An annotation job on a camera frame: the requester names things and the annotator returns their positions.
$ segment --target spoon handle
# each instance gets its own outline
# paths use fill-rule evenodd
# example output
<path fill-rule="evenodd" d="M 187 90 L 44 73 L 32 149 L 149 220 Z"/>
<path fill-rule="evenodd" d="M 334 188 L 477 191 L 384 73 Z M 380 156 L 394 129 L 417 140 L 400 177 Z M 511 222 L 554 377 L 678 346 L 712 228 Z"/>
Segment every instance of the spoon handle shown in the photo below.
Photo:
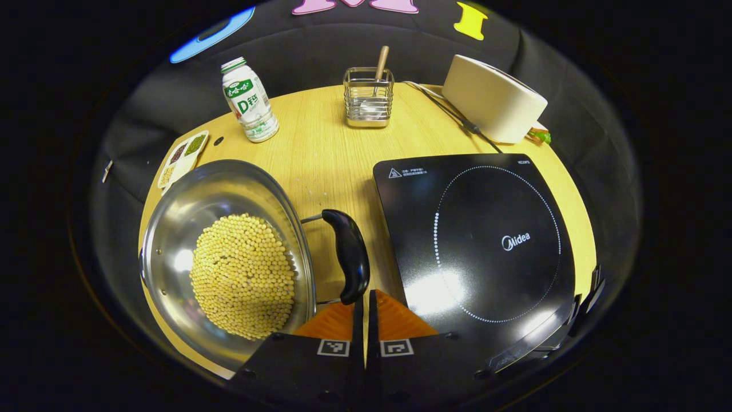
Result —
<path fill-rule="evenodd" d="M 384 74 L 384 66 L 386 66 L 386 56 L 389 55 L 389 46 L 381 47 L 381 53 L 378 55 L 378 65 L 376 66 L 376 80 L 380 81 Z"/>

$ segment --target stainless steel utensil holder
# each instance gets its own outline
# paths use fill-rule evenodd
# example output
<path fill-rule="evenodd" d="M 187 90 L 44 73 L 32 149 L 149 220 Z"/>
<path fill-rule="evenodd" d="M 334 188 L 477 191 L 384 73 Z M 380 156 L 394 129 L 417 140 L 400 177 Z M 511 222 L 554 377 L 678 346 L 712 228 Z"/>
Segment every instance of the stainless steel utensil holder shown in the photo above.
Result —
<path fill-rule="evenodd" d="M 394 75 L 389 69 L 379 81 L 376 67 L 351 67 L 343 76 L 343 98 L 348 125 L 382 128 L 389 124 L 394 100 Z"/>

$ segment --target power cord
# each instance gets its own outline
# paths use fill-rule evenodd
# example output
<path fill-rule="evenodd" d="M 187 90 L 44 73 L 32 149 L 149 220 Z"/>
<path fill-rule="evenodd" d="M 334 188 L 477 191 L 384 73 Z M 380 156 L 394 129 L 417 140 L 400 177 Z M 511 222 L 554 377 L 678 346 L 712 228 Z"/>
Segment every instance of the power cord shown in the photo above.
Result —
<path fill-rule="evenodd" d="M 493 146 L 493 149 L 495 149 L 496 152 L 503 153 L 503 151 L 501 151 L 501 149 L 499 149 L 498 146 L 496 146 L 496 144 L 494 144 L 488 137 L 485 136 L 485 134 L 483 134 L 482 131 L 480 131 L 480 128 L 478 128 L 478 126 L 476 126 L 474 123 L 470 122 L 469 120 L 467 120 L 467 119 L 465 119 L 463 117 L 458 116 L 455 112 L 453 112 L 452 110 L 450 110 L 449 108 L 447 108 L 445 105 L 443 105 L 442 103 L 440 103 L 437 100 L 435 100 L 432 96 L 430 96 L 430 93 L 427 92 L 427 91 L 430 91 L 429 89 L 427 89 L 426 87 L 423 87 L 421 85 L 418 85 L 418 84 L 416 84 L 414 82 L 411 82 L 411 81 L 404 81 L 404 83 L 417 86 L 417 89 L 420 92 L 422 92 L 423 95 L 427 96 L 427 98 L 430 99 L 437 106 L 439 106 L 442 109 L 442 111 L 444 111 L 449 116 L 451 116 L 453 119 L 455 119 L 455 121 L 459 125 L 461 125 L 463 128 L 465 128 L 470 133 L 477 134 L 478 136 L 481 136 L 485 141 L 487 141 L 491 146 Z"/>

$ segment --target wok handle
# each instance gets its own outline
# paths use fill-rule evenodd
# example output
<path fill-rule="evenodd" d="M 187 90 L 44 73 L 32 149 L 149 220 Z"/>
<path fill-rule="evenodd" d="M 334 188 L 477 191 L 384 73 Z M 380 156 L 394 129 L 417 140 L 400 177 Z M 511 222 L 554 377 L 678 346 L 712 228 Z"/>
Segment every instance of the wok handle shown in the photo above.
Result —
<path fill-rule="evenodd" d="M 366 292 L 371 277 L 364 238 L 356 222 L 344 212 L 324 209 L 322 217 L 335 232 L 335 253 L 346 277 L 340 301 L 349 305 Z"/>

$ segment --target white plastic bottle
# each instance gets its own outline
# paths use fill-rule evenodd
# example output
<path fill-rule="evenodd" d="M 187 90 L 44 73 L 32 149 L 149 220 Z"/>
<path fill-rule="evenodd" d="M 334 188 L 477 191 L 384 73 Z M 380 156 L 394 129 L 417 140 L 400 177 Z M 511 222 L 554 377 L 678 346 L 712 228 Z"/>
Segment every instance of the white plastic bottle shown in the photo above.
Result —
<path fill-rule="evenodd" d="M 247 138 L 259 143 L 274 136 L 280 123 L 272 113 L 262 82 L 247 61 L 243 57 L 234 59 L 221 65 L 221 73 L 224 97 Z"/>

